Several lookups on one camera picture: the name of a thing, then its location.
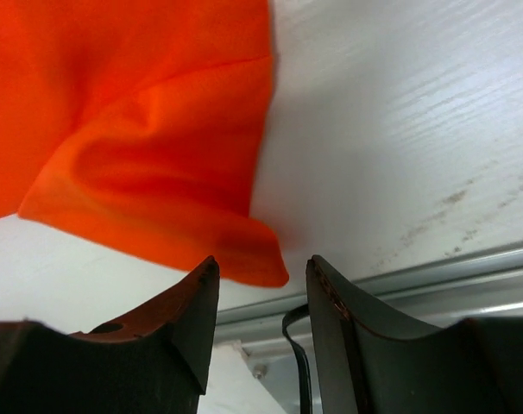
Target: black wire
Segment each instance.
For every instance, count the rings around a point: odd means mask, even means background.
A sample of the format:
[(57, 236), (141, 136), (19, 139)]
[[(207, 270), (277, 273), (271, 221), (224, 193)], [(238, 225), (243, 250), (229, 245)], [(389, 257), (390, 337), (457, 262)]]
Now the black wire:
[(288, 326), (298, 322), (310, 314), (307, 304), (292, 309), (282, 318), (282, 335), (290, 342), (293, 347), (296, 363), (298, 364), (299, 381), (299, 412), (300, 414), (312, 414), (312, 379), (310, 376), (310, 363), (307, 360), (305, 350), (290, 337)]

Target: curved black piece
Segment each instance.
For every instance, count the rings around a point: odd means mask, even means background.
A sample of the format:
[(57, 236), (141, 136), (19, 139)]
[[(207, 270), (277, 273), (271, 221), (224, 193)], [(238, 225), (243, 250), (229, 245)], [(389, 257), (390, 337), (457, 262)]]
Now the curved black piece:
[(210, 257), (90, 334), (0, 323), (0, 413), (195, 413), (208, 379), (218, 291)]
[(523, 318), (423, 323), (320, 256), (307, 295), (325, 414), (523, 413)]
[(310, 375), (310, 363), (307, 360), (305, 350), (288, 334), (288, 327), (300, 319), (308, 317), (310, 310), (307, 304), (292, 309), (282, 318), (282, 335), (286, 337), (293, 347), (294, 357), (298, 365), (299, 382), (299, 412), (300, 414), (312, 414), (312, 376)]

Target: hole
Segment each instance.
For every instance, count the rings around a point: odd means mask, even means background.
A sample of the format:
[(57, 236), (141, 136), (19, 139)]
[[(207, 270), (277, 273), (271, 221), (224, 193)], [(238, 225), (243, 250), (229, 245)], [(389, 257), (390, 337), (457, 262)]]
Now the hole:
[(116, 332), (123, 328), (121, 323), (103, 323), (93, 329), (90, 334), (109, 334), (110, 332)]

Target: white painted wood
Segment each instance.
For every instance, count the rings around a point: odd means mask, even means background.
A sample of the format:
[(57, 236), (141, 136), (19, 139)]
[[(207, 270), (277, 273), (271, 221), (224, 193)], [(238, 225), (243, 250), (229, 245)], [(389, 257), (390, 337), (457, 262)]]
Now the white painted wood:
[[(274, 0), (276, 88), (252, 215), (304, 290), (324, 255), (366, 278), (523, 241), (523, 0)], [(92, 327), (182, 277), (0, 220), (0, 317)]]

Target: orange fabric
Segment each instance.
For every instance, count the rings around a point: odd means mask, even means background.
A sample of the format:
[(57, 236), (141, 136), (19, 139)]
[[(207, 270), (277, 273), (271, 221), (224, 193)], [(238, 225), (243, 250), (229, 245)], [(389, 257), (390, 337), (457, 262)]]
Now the orange fabric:
[(248, 218), (271, 70), (267, 0), (0, 0), (0, 216), (284, 285)]

